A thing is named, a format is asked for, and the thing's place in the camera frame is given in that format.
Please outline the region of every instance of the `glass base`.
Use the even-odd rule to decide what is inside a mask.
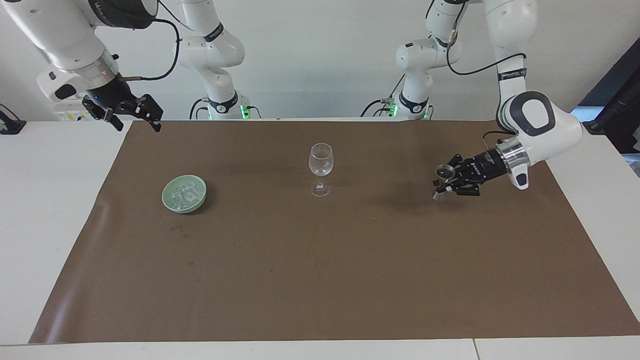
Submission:
[[[327,196],[329,195],[330,192],[331,192],[331,185],[327,184],[324,181],[318,181],[317,183],[314,183],[313,187],[311,188],[311,193],[317,197]]]

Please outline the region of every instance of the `black cable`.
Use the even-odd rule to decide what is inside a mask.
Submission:
[[[187,29],[189,29],[189,30],[193,31],[193,29],[191,29],[189,26],[186,26],[182,21],[180,21],[180,19],[178,19],[178,18],[173,14],[173,12],[172,12],[171,10],[169,10],[169,8],[168,8],[168,7],[166,7],[166,5],[165,5],[161,0],[158,0],[158,3],[159,3],[160,5],[162,5],[162,7],[166,10],[166,12],[168,12],[168,13],[169,13],[169,15],[171,15],[171,17],[173,17],[177,22],[179,22],[179,23],[180,23],[180,25],[182,25],[182,26],[184,26],[185,28],[187,28]]]
[[[396,92],[396,90],[400,86],[400,83],[402,83],[402,80],[404,80],[405,77],[406,77],[406,74],[402,74],[402,76],[400,77],[400,80],[398,80],[398,84],[396,84],[396,87],[393,89],[393,91],[391,91],[391,94],[389,95],[389,97],[394,96],[394,93]]]
[[[431,120],[433,118],[433,114],[436,112],[436,108],[433,105],[429,105],[427,106],[427,112],[429,112],[429,109],[433,109],[431,115],[429,115],[429,120]]]
[[[378,113],[380,113],[380,116],[382,116],[382,113],[383,113],[383,112],[385,112],[385,111],[389,111],[389,110],[391,110],[391,109],[388,109],[388,108],[378,109],[378,110],[376,110],[376,112],[374,112],[374,113],[373,113],[373,117],[376,117],[376,115],[377,115]]]
[[[371,109],[371,106],[374,106],[375,104],[381,104],[381,103],[382,103],[382,100],[373,101],[372,103],[367,105],[366,108],[364,108],[364,111],[362,112],[362,114],[360,114],[360,117],[364,117],[364,115],[367,113],[367,111],[369,111],[369,109]]]
[[[13,117],[15,117],[15,120],[17,121],[21,121],[21,119],[18,117],[18,115],[16,115],[13,111],[11,111],[11,109],[7,108],[4,104],[0,104],[0,106],[2,106],[3,108],[5,108],[7,111],[9,111],[11,113],[11,115],[13,115]]]
[[[193,119],[193,112],[196,110],[196,106],[198,106],[198,104],[200,104],[201,102],[204,102],[204,100],[202,100],[202,98],[199,98],[196,102],[193,103],[193,105],[191,106],[191,111],[189,111],[189,120]]]
[[[458,16],[456,17],[456,22],[454,22],[454,25],[453,25],[453,29],[452,29],[452,30],[454,30],[454,31],[455,31],[455,30],[456,30],[456,28],[458,27],[458,21],[460,20],[460,16],[462,15],[462,13],[465,11],[465,6],[466,6],[466,5],[467,5],[466,3],[462,5],[462,8],[460,9],[460,12],[458,13]],[[451,41],[451,39],[449,39],[449,40],[450,40],[450,41],[449,41],[449,43],[447,44],[447,65],[449,66],[449,69],[450,69],[454,74],[456,74],[456,75],[467,76],[467,75],[477,74],[478,72],[482,72],[482,71],[488,70],[488,69],[490,69],[490,68],[492,68],[492,67],[494,67],[494,66],[500,65],[501,63],[504,63],[505,61],[510,60],[510,59],[513,59],[513,58],[516,58],[516,57],[518,57],[518,56],[522,56],[522,58],[524,58],[524,60],[526,60],[526,59],[527,59],[527,55],[526,55],[526,54],[524,54],[524,53],[517,53],[517,54],[513,54],[513,55],[511,55],[511,56],[507,56],[506,58],[504,58],[504,59],[502,59],[502,60],[496,61],[495,63],[493,63],[493,64],[491,64],[491,65],[487,65],[487,66],[485,66],[485,67],[483,67],[483,68],[481,68],[481,69],[475,70],[475,71],[470,71],[470,72],[458,72],[458,71],[456,71],[456,69],[454,69],[454,68],[453,68],[453,66],[451,66],[451,60],[449,59],[449,51],[451,50],[451,46],[452,46],[452,44],[451,44],[451,43],[453,42],[453,41]]]
[[[508,135],[516,135],[516,133],[510,129],[508,129],[503,123],[500,122],[500,120],[498,120],[499,115],[500,115],[500,105],[502,105],[502,90],[500,89],[500,87],[498,86],[498,94],[499,94],[499,101],[498,101],[498,107],[495,109],[495,121],[496,123],[498,123],[498,126]]]
[[[483,136],[482,136],[482,142],[484,143],[484,147],[487,148],[487,150],[489,149],[489,145],[486,144],[486,136],[489,134],[502,134],[502,135],[515,135],[512,133],[508,133],[506,131],[487,131]]]
[[[198,114],[200,113],[200,110],[209,110],[209,108],[204,108],[204,107],[203,108],[199,108],[198,111],[196,111],[196,120],[199,120],[198,119]]]
[[[429,8],[427,9],[427,15],[424,16],[425,19],[429,17],[429,12],[431,11],[431,8],[433,7],[433,3],[435,2],[436,0],[431,0],[431,4],[429,4]]]
[[[178,30],[178,27],[172,23],[169,20],[164,20],[164,19],[155,19],[154,22],[162,22],[163,24],[169,24],[173,27],[173,30],[175,30],[175,57],[173,59],[173,64],[171,65],[171,68],[169,69],[169,71],[165,72],[163,75],[155,77],[155,78],[144,78],[142,76],[129,76],[126,78],[122,78],[124,81],[155,81],[155,80],[162,80],[164,78],[166,78],[167,76],[169,76],[169,74],[171,74],[173,72],[173,70],[175,69],[175,66],[178,64],[178,56],[180,54],[180,42],[182,41],[182,39],[180,39],[180,31]]]
[[[258,109],[258,108],[257,108],[257,107],[255,107],[255,106],[247,106],[246,108],[247,108],[247,109],[249,109],[249,110],[251,110],[251,109],[255,109],[255,111],[257,111],[257,112],[258,112],[258,116],[260,117],[260,119],[262,119],[262,114],[260,114],[260,109]]]

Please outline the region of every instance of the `black band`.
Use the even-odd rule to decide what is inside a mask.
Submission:
[[[438,44],[440,44],[440,46],[442,46],[442,47],[449,47],[449,43],[444,42],[444,41],[440,40],[440,39],[439,39],[439,38],[437,38],[437,37],[433,37],[433,38],[434,38],[434,39],[436,39],[436,41],[438,42]]]
[[[122,101],[136,98],[131,93],[129,84],[120,80],[119,74],[106,85],[87,90],[86,93],[91,97],[93,102],[103,108],[115,109]]]
[[[100,21],[112,28],[146,29],[156,19],[141,0],[89,0]]]
[[[215,102],[213,100],[209,100],[209,104],[216,110],[219,114],[226,114],[238,103],[238,92],[236,92],[229,101],[225,102]]]
[[[400,96],[398,98],[400,99],[400,103],[405,108],[409,109],[412,114],[420,113],[422,110],[424,110],[424,108],[427,107],[427,104],[429,103],[429,98],[427,98],[424,102],[420,102],[420,103],[407,100],[407,98],[404,97],[403,93],[400,93]]]
[[[206,42],[212,42],[213,40],[216,40],[220,35],[222,35],[222,32],[224,30],[225,30],[225,26],[222,23],[220,23],[220,25],[218,25],[218,27],[211,32],[211,34],[204,37],[204,40]]]
[[[527,69],[519,69],[509,72],[498,73],[498,81],[504,81],[515,78],[525,78],[527,76]]]
[[[545,106],[547,117],[549,120],[547,125],[544,125],[543,127],[534,127],[529,122],[526,115],[524,115],[524,111],[522,111],[522,108],[524,107],[524,104],[527,103],[527,101],[539,101]],[[524,131],[529,136],[542,135],[556,127],[556,116],[554,114],[553,107],[551,107],[551,101],[543,93],[537,91],[523,92],[513,99],[509,110],[511,112],[513,121],[515,121],[516,124],[518,124],[518,127],[520,127],[520,129],[522,129],[522,131]]]
[[[496,149],[491,149],[476,155],[474,160],[478,170],[480,170],[479,175],[486,176],[483,178],[483,182],[507,173],[507,166],[504,164],[502,157]]]

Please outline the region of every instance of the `white wall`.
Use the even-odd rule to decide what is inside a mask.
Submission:
[[[173,0],[165,3],[179,13]],[[396,49],[425,37],[429,1],[215,3],[225,27],[246,47],[244,64],[230,69],[236,87],[251,97],[265,117],[342,117],[358,116],[366,104],[389,94],[402,74],[394,61]],[[528,52],[527,83],[569,111],[640,37],[640,1],[539,0],[539,4],[540,23]],[[160,17],[168,15],[161,9]],[[48,119],[50,105],[35,85],[45,63],[6,18],[0,10],[0,97],[12,100],[32,120]],[[465,50],[457,69],[474,70],[495,60],[482,5],[470,7],[460,30]],[[189,31],[181,29],[181,33],[187,36]],[[125,76],[160,75],[172,61],[173,32],[166,24],[141,31],[100,28],[98,35],[112,53],[121,56]],[[4,83],[7,69],[16,79],[10,85]],[[467,77],[447,69],[432,73],[436,118],[493,118],[498,101],[495,71]],[[164,108],[165,119],[187,117],[191,103],[204,95],[196,77],[183,68],[163,81],[134,83],[132,88],[138,95],[152,94]],[[15,100],[13,93],[24,100]]]

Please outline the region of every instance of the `green bowl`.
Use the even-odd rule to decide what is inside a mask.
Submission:
[[[173,209],[171,207],[171,205],[173,204],[172,193],[175,190],[180,189],[180,185],[187,184],[190,181],[193,181],[197,186],[199,186],[204,191],[204,196],[202,197],[202,200],[198,201],[197,204],[195,204],[194,206],[191,206],[190,208],[180,209],[180,210]],[[205,184],[204,180],[200,179],[196,175],[183,175],[183,176],[176,177],[175,179],[171,180],[164,187],[164,190],[162,191],[162,203],[164,204],[164,206],[167,209],[178,214],[188,214],[196,211],[197,209],[200,208],[200,206],[202,206],[202,204],[204,204],[206,199],[207,199],[207,184]]]

